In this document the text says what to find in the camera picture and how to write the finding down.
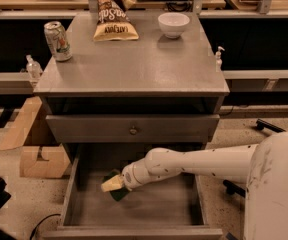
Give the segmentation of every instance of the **open drawer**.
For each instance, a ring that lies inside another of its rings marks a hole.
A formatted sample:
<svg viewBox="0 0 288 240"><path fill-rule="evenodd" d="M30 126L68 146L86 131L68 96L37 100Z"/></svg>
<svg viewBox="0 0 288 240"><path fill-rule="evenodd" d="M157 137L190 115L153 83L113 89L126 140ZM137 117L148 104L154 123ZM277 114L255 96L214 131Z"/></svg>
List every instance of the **open drawer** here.
<svg viewBox="0 0 288 240"><path fill-rule="evenodd" d="M59 143L211 141L218 115L49 115Z"/></svg>
<svg viewBox="0 0 288 240"><path fill-rule="evenodd" d="M198 177L182 174L147 184L119 202L101 191L104 176L148 149L138 143L80 145L60 225L44 239L219 239L222 230L207 225Z"/></svg>

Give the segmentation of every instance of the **snack bag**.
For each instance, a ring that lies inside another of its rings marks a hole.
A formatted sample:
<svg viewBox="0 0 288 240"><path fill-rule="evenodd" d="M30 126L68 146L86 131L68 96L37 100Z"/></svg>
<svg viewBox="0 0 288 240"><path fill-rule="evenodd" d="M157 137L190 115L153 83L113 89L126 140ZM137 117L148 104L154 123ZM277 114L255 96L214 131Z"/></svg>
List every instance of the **snack bag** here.
<svg viewBox="0 0 288 240"><path fill-rule="evenodd" d="M125 14L130 0L98 0L98 22L94 41L137 40L138 34Z"/></svg>

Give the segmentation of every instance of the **cardboard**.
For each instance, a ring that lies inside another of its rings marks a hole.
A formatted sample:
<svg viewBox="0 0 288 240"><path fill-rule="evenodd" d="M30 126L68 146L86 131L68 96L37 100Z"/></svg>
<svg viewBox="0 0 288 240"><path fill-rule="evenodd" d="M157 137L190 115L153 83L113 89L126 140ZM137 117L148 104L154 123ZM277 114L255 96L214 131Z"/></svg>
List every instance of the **cardboard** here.
<svg viewBox="0 0 288 240"><path fill-rule="evenodd" d="M45 120L46 111L39 97L26 99L9 131L0 144L0 150L22 146L50 145L55 143L54 136Z"/></svg>
<svg viewBox="0 0 288 240"><path fill-rule="evenodd" d="M30 178L61 178L70 160L62 145L58 147L24 146L21 153L20 176Z"/></svg>

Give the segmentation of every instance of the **spray bottle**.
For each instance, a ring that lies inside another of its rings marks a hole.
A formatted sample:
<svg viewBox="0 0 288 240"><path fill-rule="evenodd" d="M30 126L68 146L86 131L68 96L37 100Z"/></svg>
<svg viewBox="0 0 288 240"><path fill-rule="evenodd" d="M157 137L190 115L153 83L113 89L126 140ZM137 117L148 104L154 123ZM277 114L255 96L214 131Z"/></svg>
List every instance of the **spray bottle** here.
<svg viewBox="0 0 288 240"><path fill-rule="evenodd" d="M35 87L43 73L43 70L41 69L41 65L37 61L33 60L31 55L26 55L26 59L26 70L30 75L32 86Z"/></svg>
<svg viewBox="0 0 288 240"><path fill-rule="evenodd" d="M222 46L217 47L217 52L215 53L216 58L216 71L222 70L222 51L225 51Z"/></svg>

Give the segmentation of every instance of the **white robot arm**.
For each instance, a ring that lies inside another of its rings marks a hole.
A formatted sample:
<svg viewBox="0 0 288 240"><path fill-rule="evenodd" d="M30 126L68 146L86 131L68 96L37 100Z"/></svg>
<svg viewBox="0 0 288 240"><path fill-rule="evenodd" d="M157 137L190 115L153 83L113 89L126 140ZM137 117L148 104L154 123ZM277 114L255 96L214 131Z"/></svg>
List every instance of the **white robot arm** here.
<svg viewBox="0 0 288 240"><path fill-rule="evenodd" d="M187 153L153 149L102 190L132 190L182 172L246 183L244 240L288 239L288 132L258 145Z"/></svg>

